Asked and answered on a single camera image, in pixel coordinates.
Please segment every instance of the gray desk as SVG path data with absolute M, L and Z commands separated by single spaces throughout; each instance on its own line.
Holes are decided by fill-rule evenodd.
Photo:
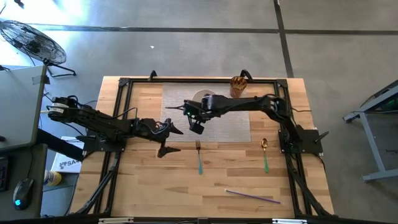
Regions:
M 45 83 L 45 66 L 0 72 L 0 151 L 31 146 L 36 141 Z
M 34 179 L 32 201 L 27 209 L 16 210 L 14 208 L 12 195 L 18 181 L 27 177 L 30 161 L 32 159 L 30 150 L 32 150 L 34 156 L 29 174 L 29 177 Z M 0 192 L 0 220 L 39 218 L 43 195 L 42 189 L 47 146 L 45 144 L 39 144 L 32 146 L 32 149 L 25 147 L 2 152 L 1 155 L 9 156 L 10 182 L 8 190 Z

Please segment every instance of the green-handled fork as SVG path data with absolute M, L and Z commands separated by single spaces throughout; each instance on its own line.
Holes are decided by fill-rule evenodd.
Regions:
M 199 174 L 202 174 L 202 173 L 203 173 L 203 169 L 201 168 L 200 141 L 199 141 L 199 139 L 196 139 L 196 140 L 195 140 L 195 144 L 197 145 L 198 158 L 199 158 Z
M 262 150 L 264 150 L 264 165 L 265 165 L 266 173 L 268 173 L 268 170 L 269 170 L 268 162 L 267 162 L 267 154 L 266 154 L 267 146 L 268 146 L 268 141 L 266 138 L 263 138 L 261 140 L 261 147 L 262 147 Z

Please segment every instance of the placemat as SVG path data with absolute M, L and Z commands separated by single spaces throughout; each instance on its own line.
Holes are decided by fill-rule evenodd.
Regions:
M 248 111 L 233 111 L 213 118 L 205 124 L 203 134 L 189 130 L 188 118 L 182 111 L 165 109 L 166 106 L 183 105 L 184 100 L 192 100 L 200 90 L 211 90 L 217 95 L 229 96 L 229 84 L 226 83 L 164 83 L 161 121 L 171 118 L 174 126 L 184 134 L 170 133 L 168 141 L 192 142 L 199 139 L 205 142 L 251 142 Z

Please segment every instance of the computer mouse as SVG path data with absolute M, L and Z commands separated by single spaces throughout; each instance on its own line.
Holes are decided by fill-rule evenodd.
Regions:
M 18 182 L 13 196 L 13 204 L 16 210 L 24 210 L 30 205 L 33 182 L 33 179 L 29 177 Z

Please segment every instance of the purple chopstick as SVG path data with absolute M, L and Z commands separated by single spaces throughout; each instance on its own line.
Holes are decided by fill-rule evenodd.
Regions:
M 232 194 L 238 194 L 238 195 L 242 195 L 242 196 L 246 196 L 246 197 L 251 197 L 251 198 L 256 198 L 256 199 L 260 199 L 260 200 L 265 200 L 266 202 L 274 202 L 274 203 L 280 203 L 278 201 L 275 201 L 273 199 L 268 199 L 268 198 L 262 198 L 262 197 L 257 197 L 257 196 L 252 196 L 252 195 L 248 195 L 248 194 L 243 194 L 243 193 L 239 193 L 239 192 L 233 192 L 232 190 L 227 190 L 225 189 L 226 192 L 232 193 Z

